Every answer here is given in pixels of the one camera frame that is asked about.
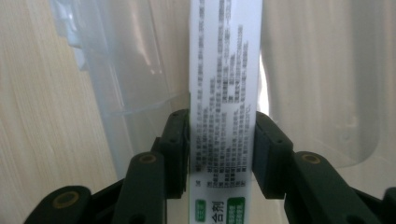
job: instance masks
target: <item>green rectangle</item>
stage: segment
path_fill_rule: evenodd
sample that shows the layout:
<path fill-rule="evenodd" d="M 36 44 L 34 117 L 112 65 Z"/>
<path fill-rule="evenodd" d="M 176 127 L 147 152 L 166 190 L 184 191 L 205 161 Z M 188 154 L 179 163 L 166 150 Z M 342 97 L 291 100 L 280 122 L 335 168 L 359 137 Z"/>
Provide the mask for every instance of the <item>green rectangle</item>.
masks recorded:
<path fill-rule="evenodd" d="M 230 198 L 227 201 L 227 224 L 244 224 L 245 198 Z"/>
<path fill-rule="evenodd" d="M 205 222 L 206 215 L 206 201 L 195 200 L 195 221 Z"/>

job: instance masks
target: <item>product label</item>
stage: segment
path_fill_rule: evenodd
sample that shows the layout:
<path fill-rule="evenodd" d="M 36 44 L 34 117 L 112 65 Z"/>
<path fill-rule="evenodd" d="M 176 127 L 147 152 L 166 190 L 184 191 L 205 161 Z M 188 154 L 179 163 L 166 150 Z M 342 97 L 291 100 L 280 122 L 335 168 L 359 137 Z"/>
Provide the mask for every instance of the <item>product label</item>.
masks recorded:
<path fill-rule="evenodd" d="M 262 0 L 191 0 L 190 223 L 247 223 Z"/>

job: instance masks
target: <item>transparent plastic bin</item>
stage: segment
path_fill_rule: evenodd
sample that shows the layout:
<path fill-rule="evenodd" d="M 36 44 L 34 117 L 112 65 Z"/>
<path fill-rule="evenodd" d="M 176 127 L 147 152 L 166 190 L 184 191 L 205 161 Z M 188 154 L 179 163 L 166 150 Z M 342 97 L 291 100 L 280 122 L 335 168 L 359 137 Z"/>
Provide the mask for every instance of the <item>transparent plastic bin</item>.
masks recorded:
<path fill-rule="evenodd" d="M 146 0 L 50 2 L 58 34 L 90 73 L 116 172 L 124 177 L 132 156 L 161 136 L 169 114 L 189 106 L 188 34 L 177 32 L 188 24 L 174 15 L 183 7 L 189 13 L 189 5 L 153 13 Z"/>

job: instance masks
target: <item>light wood surface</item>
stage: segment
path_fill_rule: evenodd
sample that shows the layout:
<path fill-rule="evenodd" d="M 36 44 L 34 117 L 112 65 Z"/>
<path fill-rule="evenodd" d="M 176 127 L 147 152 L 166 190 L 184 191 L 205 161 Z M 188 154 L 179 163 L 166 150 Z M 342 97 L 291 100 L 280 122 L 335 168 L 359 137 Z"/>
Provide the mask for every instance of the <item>light wood surface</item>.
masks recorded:
<path fill-rule="evenodd" d="M 62 186 L 115 180 L 89 75 L 49 1 L 0 1 L 0 223 L 22 223 Z"/>

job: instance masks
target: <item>green label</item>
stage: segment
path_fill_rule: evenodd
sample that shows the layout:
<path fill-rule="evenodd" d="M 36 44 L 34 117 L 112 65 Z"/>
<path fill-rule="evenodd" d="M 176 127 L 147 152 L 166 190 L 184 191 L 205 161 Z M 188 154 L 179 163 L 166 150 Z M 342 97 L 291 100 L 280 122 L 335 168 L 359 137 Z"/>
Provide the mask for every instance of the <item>green label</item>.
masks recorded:
<path fill-rule="evenodd" d="M 195 221 L 205 222 L 206 202 L 205 200 L 195 201 Z"/>
<path fill-rule="evenodd" d="M 227 224 L 244 224 L 245 198 L 230 198 L 227 201 Z"/>

